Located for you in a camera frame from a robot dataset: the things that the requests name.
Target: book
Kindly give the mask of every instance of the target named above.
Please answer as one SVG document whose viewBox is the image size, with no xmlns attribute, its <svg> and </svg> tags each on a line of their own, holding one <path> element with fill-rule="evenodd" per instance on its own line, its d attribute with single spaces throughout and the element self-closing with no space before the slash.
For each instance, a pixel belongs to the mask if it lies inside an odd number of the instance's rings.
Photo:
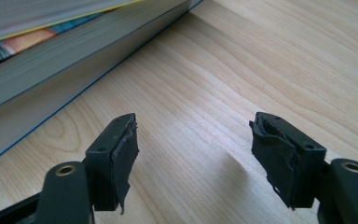
<svg viewBox="0 0 358 224">
<path fill-rule="evenodd" d="M 42 43 L 56 35 L 63 34 L 64 32 L 72 30 L 86 22 L 92 21 L 102 14 L 102 12 L 92 14 L 22 35 L 12 36 L 8 39 L 0 40 L 0 63 L 28 48 L 31 48 L 34 45 Z"/>
<path fill-rule="evenodd" d="M 140 0 L 0 0 L 0 40 Z"/>
<path fill-rule="evenodd" d="M 7 78 L 14 76 L 14 85 L 34 84 L 0 104 L 0 155 L 198 2 L 147 0 L 121 7 L 1 63 L 0 76 L 12 73 Z"/>
</svg>

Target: metal grommet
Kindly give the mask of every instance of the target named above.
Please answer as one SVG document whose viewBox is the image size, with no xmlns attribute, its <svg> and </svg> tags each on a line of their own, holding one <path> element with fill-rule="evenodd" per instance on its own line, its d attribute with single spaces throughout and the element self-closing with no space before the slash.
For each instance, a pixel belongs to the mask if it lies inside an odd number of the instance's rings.
<svg viewBox="0 0 358 224">
<path fill-rule="evenodd" d="M 64 165 L 60 168 L 58 168 L 55 172 L 57 176 L 65 176 L 73 173 L 76 170 L 76 167 L 74 165 Z"/>
<path fill-rule="evenodd" d="M 341 163 L 341 166 L 344 167 L 344 169 L 349 170 L 351 172 L 358 174 L 358 164 L 350 161 L 344 161 Z"/>
</svg>

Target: wooden surface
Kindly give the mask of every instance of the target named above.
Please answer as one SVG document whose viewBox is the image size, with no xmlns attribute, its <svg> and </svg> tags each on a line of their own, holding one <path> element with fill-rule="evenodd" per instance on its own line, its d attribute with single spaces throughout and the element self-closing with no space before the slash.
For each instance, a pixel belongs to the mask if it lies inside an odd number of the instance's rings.
<svg viewBox="0 0 358 224">
<path fill-rule="evenodd" d="M 317 223 L 252 155 L 256 111 L 358 160 L 358 1 L 204 1 L 0 158 L 0 209 L 135 112 L 126 213 L 97 223 Z"/>
</svg>

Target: gray book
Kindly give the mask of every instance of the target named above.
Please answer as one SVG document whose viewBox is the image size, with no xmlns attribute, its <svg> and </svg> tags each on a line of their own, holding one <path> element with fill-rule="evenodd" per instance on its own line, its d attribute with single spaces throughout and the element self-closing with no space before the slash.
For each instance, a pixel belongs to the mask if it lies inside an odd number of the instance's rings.
<svg viewBox="0 0 358 224">
<path fill-rule="evenodd" d="M 0 155 L 198 2 L 121 7 L 1 63 L 0 94 L 23 91 L 0 104 Z"/>
<path fill-rule="evenodd" d="M 0 39 L 140 0 L 0 0 Z"/>
</svg>

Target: clamp jaw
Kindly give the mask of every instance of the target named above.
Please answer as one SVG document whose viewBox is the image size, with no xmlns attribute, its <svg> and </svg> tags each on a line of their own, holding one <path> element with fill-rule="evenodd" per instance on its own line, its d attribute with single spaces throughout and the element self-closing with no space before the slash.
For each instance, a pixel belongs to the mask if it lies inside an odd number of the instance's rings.
<svg viewBox="0 0 358 224">
<path fill-rule="evenodd" d="M 86 151 L 86 158 L 51 168 L 42 191 L 0 211 L 0 224 L 94 223 L 95 211 L 114 211 L 130 188 L 139 149 L 135 114 L 112 120 Z"/>
<path fill-rule="evenodd" d="M 286 120 L 257 112 L 250 121 L 252 153 L 286 206 L 320 202 L 320 223 L 358 223 L 358 161 L 324 161 L 326 148 Z"/>
</svg>

